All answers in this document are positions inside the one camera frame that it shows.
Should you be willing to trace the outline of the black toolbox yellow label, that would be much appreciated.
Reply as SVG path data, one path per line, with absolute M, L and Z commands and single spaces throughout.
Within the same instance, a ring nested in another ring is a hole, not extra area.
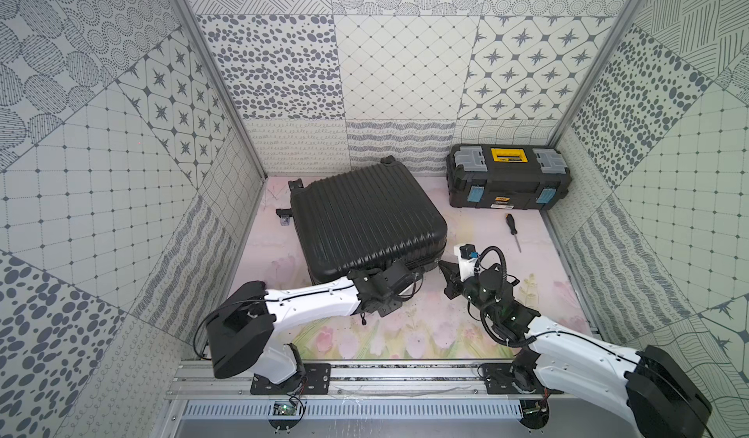
M 459 144 L 446 162 L 456 208 L 549 210 L 573 182 L 564 157 L 548 147 Z

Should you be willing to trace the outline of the small black metal clip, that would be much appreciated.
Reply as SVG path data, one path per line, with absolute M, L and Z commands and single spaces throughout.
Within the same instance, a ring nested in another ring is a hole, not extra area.
M 282 227 L 288 227 L 288 225 L 291 224 L 293 218 L 293 211 L 291 208 L 276 209 L 275 214 L 279 218 Z

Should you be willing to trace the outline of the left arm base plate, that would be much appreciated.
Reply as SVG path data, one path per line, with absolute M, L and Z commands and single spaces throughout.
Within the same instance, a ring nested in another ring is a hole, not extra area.
M 327 395 L 330 388 L 332 365 L 330 363 L 304 363 L 302 367 L 282 383 L 271 383 L 269 379 L 254 375 L 251 395 L 287 395 L 292 393 Z

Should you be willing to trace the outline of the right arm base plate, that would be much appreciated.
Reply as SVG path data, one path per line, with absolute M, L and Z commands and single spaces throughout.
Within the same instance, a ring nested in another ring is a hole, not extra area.
M 490 362 L 480 364 L 477 369 L 479 379 L 483 381 L 489 395 L 562 394 L 557 389 L 544 387 L 533 373 L 518 373 L 512 362 Z

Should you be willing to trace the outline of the black ribbed hard-shell suitcase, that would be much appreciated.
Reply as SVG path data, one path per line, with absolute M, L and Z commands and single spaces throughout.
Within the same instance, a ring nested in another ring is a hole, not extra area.
M 289 190 L 291 223 L 315 285 L 399 260 L 427 272 L 446 249 L 446 220 L 392 155 L 308 186 L 290 181 Z

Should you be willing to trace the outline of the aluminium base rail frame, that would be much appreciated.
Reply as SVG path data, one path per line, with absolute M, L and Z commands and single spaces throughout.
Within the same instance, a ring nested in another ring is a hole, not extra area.
M 536 394 L 489 395 L 477 374 L 480 364 L 507 362 L 509 359 L 459 360 L 312 360 L 307 363 L 332 365 L 327 395 L 302 395 L 312 399 L 359 398 L 463 398 L 497 396 L 522 399 Z M 230 379 L 216 379 L 205 362 L 185 361 L 177 368 L 169 386 L 169 399 L 244 399 L 289 395 L 251 395 L 254 375 L 242 373 Z

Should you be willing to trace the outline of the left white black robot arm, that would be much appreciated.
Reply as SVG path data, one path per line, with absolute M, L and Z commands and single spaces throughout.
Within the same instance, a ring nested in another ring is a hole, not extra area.
M 262 281 L 248 282 L 201 322 L 214 377 L 230 379 L 249 371 L 291 392 L 306 377 L 304 362 L 296 346 L 274 340 L 277 334 L 331 317 L 386 317 L 417 293 L 422 280 L 422 270 L 399 260 L 386 270 L 351 270 L 335 281 L 300 289 L 271 290 Z

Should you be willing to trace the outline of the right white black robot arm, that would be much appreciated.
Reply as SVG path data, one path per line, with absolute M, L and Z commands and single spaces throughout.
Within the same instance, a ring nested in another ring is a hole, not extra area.
M 441 262 L 449 299 L 478 310 L 488 336 L 517 354 L 518 388 L 568 393 L 636 426 L 643 437 L 703 437 L 712 433 L 712 406 L 664 349 L 626 348 L 568 329 L 519 303 L 501 264 Z

